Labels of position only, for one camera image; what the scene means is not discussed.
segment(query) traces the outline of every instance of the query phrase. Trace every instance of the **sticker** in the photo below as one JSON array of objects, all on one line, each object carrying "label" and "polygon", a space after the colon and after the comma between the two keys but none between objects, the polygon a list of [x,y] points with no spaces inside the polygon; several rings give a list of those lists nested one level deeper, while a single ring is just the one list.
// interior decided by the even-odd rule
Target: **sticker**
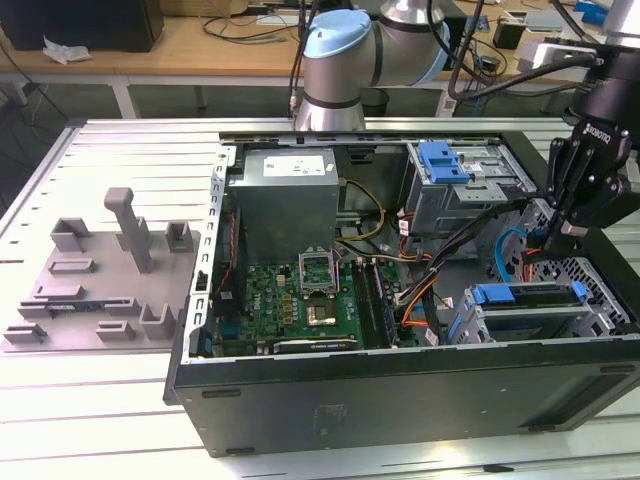
[{"label": "sticker", "polygon": [[403,237],[409,236],[409,222],[407,220],[398,221],[398,229]]},{"label": "sticker", "polygon": [[430,328],[427,327],[427,333],[424,334],[424,338],[427,339],[427,342],[429,343],[429,345],[435,347],[436,345],[438,345],[438,337],[436,337],[436,334],[433,333],[431,331]]},{"label": "sticker", "polygon": [[76,307],[73,305],[49,305],[47,307],[49,310],[75,310]]},{"label": "sticker", "polygon": [[465,163],[463,167],[467,172],[482,172],[482,166],[477,163]]},{"label": "sticker", "polygon": [[267,157],[264,159],[263,174],[265,177],[308,177],[324,175],[324,159],[320,155]]}]

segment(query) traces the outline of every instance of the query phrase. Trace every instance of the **desk leg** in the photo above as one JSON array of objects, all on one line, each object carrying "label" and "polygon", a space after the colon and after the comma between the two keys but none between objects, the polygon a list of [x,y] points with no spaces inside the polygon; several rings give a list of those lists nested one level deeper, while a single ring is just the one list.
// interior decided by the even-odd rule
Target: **desk leg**
[{"label": "desk leg", "polygon": [[24,107],[29,103],[20,83],[0,83],[0,90],[19,107]]},{"label": "desk leg", "polygon": [[207,97],[204,95],[204,87],[202,87],[202,85],[196,85],[193,87],[193,91],[196,94],[196,106],[198,110],[205,110],[207,108]]},{"label": "desk leg", "polygon": [[113,88],[113,94],[116,97],[116,102],[118,102],[122,118],[140,118],[138,106],[131,97],[128,83],[126,81],[117,81],[111,84],[111,88]]},{"label": "desk leg", "polygon": [[440,100],[438,101],[438,110],[436,110],[436,117],[451,118],[453,112],[456,109],[456,101],[449,96],[446,90],[442,90],[440,93]]}]

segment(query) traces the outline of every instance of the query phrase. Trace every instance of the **circuit board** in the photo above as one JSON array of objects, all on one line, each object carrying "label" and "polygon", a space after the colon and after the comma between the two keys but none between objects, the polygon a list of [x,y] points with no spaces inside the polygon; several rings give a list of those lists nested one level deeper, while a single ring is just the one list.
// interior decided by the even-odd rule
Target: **circuit board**
[{"label": "circuit board", "polygon": [[[305,298],[302,293],[298,264],[252,265],[247,275],[245,315],[237,340],[320,340],[348,338],[362,341],[360,319],[356,307],[351,263],[338,264],[337,293],[334,298]],[[393,264],[381,264],[384,288],[388,300],[400,289]],[[305,282],[317,283],[327,279],[326,268],[311,264],[304,272]],[[322,316],[316,318],[321,309]]]}]

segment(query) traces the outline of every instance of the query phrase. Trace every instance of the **motherboard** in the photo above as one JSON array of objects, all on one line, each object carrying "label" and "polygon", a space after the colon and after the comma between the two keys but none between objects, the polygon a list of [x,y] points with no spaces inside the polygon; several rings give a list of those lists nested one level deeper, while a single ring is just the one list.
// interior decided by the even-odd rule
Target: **motherboard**
[{"label": "motherboard", "polygon": [[401,288],[396,266],[329,255],[327,261],[301,255],[299,263],[250,265],[242,315],[216,325],[224,355],[396,346],[389,307]]}]

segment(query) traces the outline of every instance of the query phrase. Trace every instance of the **blue cable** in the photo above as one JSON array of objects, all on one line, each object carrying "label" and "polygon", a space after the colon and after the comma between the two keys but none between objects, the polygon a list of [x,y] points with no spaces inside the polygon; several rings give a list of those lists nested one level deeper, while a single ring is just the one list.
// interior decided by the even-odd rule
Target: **blue cable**
[{"label": "blue cable", "polygon": [[504,260],[502,259],[502,244],[504,243],[504,240],[511,233],[517,233],[518,235],[522,235],[525,238],[527,236],[527,232],[525,232],[521,228],[509,227],[502,233],[502,235],[500,235],[500,237],[498,237],[498,241],[496,242],[496,246],[493,250],[493,254],[496,257],[496,266],[498,267],[498,273],[500,274],[500,276],[502,277],[502,280],[505,283],[510,283],[511,278],[509,277],[509,273],[507,272],[507,267],[505,266]]}]

